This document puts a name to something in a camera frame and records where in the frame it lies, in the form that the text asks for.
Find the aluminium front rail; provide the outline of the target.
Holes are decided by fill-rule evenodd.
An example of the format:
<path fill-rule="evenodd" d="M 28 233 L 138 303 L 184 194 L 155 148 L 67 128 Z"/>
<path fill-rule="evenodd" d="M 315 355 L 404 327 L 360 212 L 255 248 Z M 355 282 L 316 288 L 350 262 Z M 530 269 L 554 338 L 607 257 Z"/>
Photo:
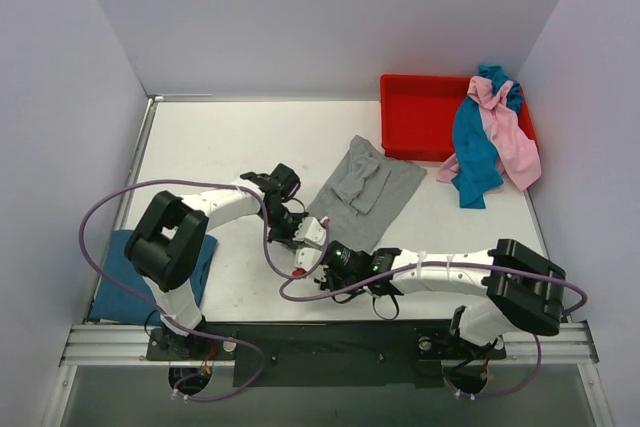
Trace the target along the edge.
<path fill-rule="evenodd" d="M 157 343 L 141 326 L 121 324 L 74 325 L 63 350 L 62 366 L 146 366 L 195 367 L 198 360 L 163 357 L 153 360 L 148 350 Z M 540 339 L 545 364 L 596 364 L 599 356 L 585 322 L 565 323 L 555 337 Z"/>

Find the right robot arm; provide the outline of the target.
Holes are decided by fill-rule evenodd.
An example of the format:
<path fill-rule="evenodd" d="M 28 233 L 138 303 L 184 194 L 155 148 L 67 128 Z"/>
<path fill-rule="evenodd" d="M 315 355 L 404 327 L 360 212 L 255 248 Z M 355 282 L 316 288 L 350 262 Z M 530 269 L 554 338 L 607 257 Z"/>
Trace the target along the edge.
<path fill-rule="evenodd" d="M 322 291 L 345 289 L 375 298 L 415 293 L 475 297 L 474 305 L 455 309 L 446 343 L 458 356 L 469 356 L 508 332 L 551 337 L 563 317 L 565 271 L 513 239 L 474 253 L 427 254 L 400 248 L 372 253 L 333 241 L 315 280 Z"/>

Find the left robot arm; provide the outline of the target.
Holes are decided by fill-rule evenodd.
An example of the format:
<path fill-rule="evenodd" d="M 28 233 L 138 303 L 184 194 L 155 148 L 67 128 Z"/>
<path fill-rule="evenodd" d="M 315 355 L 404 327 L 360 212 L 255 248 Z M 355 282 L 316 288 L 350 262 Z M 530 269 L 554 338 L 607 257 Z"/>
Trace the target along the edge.
<path fill-rule="evenodd" d="M 263 221 L 268 243 L 290 250 L 300 247 L 295 234 L 306 214 L 286 207 L 300 187 L 299 176 L 280 163 L 270 173 L 247 172 L 200 193 L 177 196 L 161 191 L 152 198 L 124 253 L 163 311 L 163 337 L 180 357 L 193 359 L 205 349 L 206 335 L 200 329 L 204 318 L 190 277 L 206 233 L 256 215 Z"/>

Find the folded dark blue t shirt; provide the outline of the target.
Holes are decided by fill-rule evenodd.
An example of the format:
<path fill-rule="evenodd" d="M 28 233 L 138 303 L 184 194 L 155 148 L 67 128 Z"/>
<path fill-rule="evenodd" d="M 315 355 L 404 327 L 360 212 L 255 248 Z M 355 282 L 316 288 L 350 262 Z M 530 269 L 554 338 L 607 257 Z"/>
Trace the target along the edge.
<path fill-rule="evenodd" d="M 112 234 L 103 270 L 127 287 L 152 299 L 151 289 L 124 255 L 125 245 L 131 234 L 131 230 L 117 230 Z M 217 247 L 218 241 L 213 236 L 206 235 L 196 268 L 190 277 L 194 299 L 198 306 L 202 302 L 210 266 Z M 112 282 L 101 280 L 88 314 L 88 320 L 142 326 L 151 313 L 152 308 L 149 304 L 117 287 Z"/>

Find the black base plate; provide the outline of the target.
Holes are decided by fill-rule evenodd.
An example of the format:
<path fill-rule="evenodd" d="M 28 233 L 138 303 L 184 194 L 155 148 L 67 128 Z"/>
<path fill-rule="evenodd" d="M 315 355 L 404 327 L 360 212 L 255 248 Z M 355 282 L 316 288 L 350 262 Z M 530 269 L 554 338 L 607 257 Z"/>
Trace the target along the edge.
<path fill-rule="evenodd" d="M 503 360 L 501 342 L 477 347 L 454 337 L 446 320 L 330 323 L 212 323 L 208 331 L 232 338 L 198 339 L 176 347 L 156 328 L 146 358 L 152 362 L 202 361 L 234 364 L 235 387 L 378 387 L 413 384 L 435 388 L 460 363 Z"/>

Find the pink t shirt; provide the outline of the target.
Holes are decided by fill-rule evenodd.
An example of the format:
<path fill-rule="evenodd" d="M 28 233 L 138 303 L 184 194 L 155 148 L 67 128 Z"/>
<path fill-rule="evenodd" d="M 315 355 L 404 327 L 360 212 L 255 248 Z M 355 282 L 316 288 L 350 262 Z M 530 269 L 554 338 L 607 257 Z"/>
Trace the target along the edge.
<path fill-rule="evenodd" d="M 524 191 L 541 177 L 542 169 L 536 142 L 520 127 L 519 116 L 506 106 L 512 85 L 512 81 L 507 81 L 493 95 L 491 82 L 475 75 L 469 80 L 466 96 L 479 103 L 483 129 L 498 151 L 496 167 L 503 183 L 509 178 L 518 190 Z M 452 179 L 457 172 L 454 149 L 439 168 L 437 180 L 453 185 Z"/>

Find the grey t shirt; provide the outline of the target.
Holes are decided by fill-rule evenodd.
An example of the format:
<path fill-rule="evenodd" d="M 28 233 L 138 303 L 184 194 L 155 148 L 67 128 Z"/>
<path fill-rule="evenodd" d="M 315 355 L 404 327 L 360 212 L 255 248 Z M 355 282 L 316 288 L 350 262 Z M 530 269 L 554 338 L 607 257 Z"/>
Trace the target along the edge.
<path fill-rule="evenodd" d="M 425 169 L 388 158 L 355 136 L 308 212 L 329 219 L 332 240 L 371 252 L 425 177 Z"/>

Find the teal t shirt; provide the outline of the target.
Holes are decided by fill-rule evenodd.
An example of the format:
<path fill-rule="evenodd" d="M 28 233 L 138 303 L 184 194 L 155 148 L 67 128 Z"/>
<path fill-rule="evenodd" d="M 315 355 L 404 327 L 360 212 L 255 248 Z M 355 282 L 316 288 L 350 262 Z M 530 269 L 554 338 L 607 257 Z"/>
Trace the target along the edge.
<path fill-rule="evenodd" d="M 524 101 L 520 84 L 499 65 L 480 65 L 478 75 L 491 82 L 493 95 L 507 81 L 512 81 L 506 106 L 519 116 Z M 498 151 L 483 129 L 479 103 L 469 96 L 457 109 L 452 141 L 458 164 L 452 183 L 459 192 L 459 205 L 467 209 L 485 209 L 484 194 L 501 186 L 503 180 L 496 167 Z"/>

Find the red plastic bin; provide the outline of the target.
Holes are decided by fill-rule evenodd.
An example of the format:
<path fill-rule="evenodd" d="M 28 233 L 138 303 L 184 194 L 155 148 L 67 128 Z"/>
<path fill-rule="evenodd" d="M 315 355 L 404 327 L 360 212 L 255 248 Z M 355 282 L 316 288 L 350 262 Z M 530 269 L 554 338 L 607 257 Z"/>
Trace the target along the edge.
<path fill-rule="evenodd" d="M 382 146 L 385 153 L 408 160 L 449 158 L 454 153 L 454 117 L 466 97 L 470 79 L 383 75 L 380 93 Z M 524 101 L 519 124 L 536 142 Z"/>

